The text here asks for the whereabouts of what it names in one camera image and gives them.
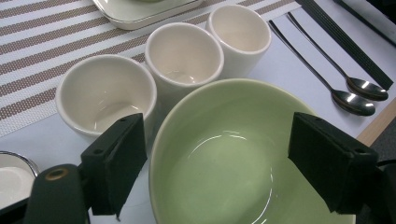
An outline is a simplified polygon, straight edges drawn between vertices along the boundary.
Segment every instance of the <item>white plate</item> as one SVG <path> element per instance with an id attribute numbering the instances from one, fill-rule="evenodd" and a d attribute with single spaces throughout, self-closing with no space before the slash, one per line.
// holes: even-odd
<path id="1" fill-rule="evenodd" d="M 32 161 L 0 151 L 0 209 L 29 197 L 37 174 Z"/>
<path id="2" fill-rule="evenodd" d="M 112 24 L 135 30 L 198 7 L 204 0 L 92 0 Z"/>

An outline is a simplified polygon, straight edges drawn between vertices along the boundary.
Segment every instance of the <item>dark floor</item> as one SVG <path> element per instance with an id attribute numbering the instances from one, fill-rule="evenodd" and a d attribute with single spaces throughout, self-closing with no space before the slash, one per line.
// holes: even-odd
<path id="1" fill-rule="evenodd" d="M 396 119 L 390 123 L 387 129 L 375 140 L 371 146 L 379 154 L 379 160 L 396 160 Z M 370 219 L 370 209 L 364 207 L 357 216 L 356 224 L 384 224 L 376 223 Z"/>

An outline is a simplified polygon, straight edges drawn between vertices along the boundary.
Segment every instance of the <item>white cup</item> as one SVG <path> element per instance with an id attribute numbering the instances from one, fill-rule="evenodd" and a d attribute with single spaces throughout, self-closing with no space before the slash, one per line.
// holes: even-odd
<path id="1" fill-rule="evenodd" d="M 148 139 L 155 122 L 155 81 L 141 63 L 118 55 L 100 55 L 72 66 L 56 90 L 64 122 L 78 133 L 98 137 L 115 121 L 143 113 Z"/>
<path id="2" fill-rule="evenodd" d="M 145 57 L 164 115 L 191 91 L 218 79 L 224 64 L 221 46 L 213 35 L 184 22 L 155 30 L 148 37 Z"/>
<path id="3" fill-rule="evenodd" d="M 224 52 L 220 78 L 247 77 L 271 44 L 267 22 L 255 11 L 238 5 L 211 12 L 206 30 L 220 42 Z"/>

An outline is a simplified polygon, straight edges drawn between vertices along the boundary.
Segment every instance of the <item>white tray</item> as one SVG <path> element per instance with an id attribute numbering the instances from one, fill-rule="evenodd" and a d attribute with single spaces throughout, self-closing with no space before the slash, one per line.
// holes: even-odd
<path id="1" fill-rule="evenodd" d="M 204 0 L 92 0 L 112 24 L 135 30 L 198 7 Z"/>

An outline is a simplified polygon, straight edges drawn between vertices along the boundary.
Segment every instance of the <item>tableware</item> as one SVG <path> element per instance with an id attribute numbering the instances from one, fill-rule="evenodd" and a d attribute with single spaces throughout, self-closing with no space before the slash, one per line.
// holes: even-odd
<path id="1" fill-rule="evenodd" d="M 181 100 L 154 142 L 149 193 L 158 224 L 351 224 L 331 214 L 288 159 L 293 114 L 315 114 L 270 84 L 210 83 Z"/>
<path id="2" fill-rule="evenodd" d="M 115 26 L 136 30 L 201 5 L 203 0 L 92 0 Z"/>
<path id="3" fill-rule="evenodd" d="M 0 209 L 30 195 L 39 171 L 34 162 L 7 151 L 0 151 Z"/>
<path id="4" fill-rule="evenodd" d="M 118 119 L 135 113 L 143 113 L 149 138 L 156 100 L 157 89 L 149 70 L 119 55 L 94 56 L 73 65 L 55 95 L 64 122 L 94 138 Z"/>
<path id="5" fill-rule="evenodd" d="M 375 113 L 375 107 L 368 100 L 356 95 L 354 93 L 339 91 L 332 88 L 332 86 L 315 70 L 304 57 L 291 45 L 285 36 L 279 31 L 273 21 L 269 21 L 271 29 L 274 33 L 282 40 L 282 42 L 288 46 L 288 48 L 300 59 L 305 66 L 311 70 L 311 72 L 323 83 L 323 85 L 332 94 L 333 101 L 338 104 L 345 111 L 359 115 L 359 116 L 372 116 Z"/>
<path id="6" fill-rule="evenodd" d="M 247 77 L 271 44 L 267 22 L 255 11 L 239 5 L 212 11 L 205 28 L 224 52 L 220 78 Z"/>
<path id="7" fill-rule="evenodd" d="M 388 93 L 381 87 L 366 80 L 349 77 L 347 73 L 315 42 L 314 39 L 305 31 L 299 22 L 288 12 L 288 17 L 293 25 L 305 36 L 305 38 L 340 72 L 346 79 L 348 88 L 356 94 L 374 101 L 384 101 L 388 99 Z"/>
<path id="8" fill-rule="evenodd" d="M 348 53 L 367 74 L 382 88 L 389 90 L 393 81 L 378 65 L 341 29 L 340 26 L 315 2 L 315 0 L 296 0 L 306 13 L 322 27 L 346 53 Z"/>
<path id="9" fill-rule="evenodd" d="M 216 80 L 224 63 L 216 39 L 208 31 L 184 22 L 155 30 L 148 37 L 145 57 L 165 115 L 188 93 Z"/>

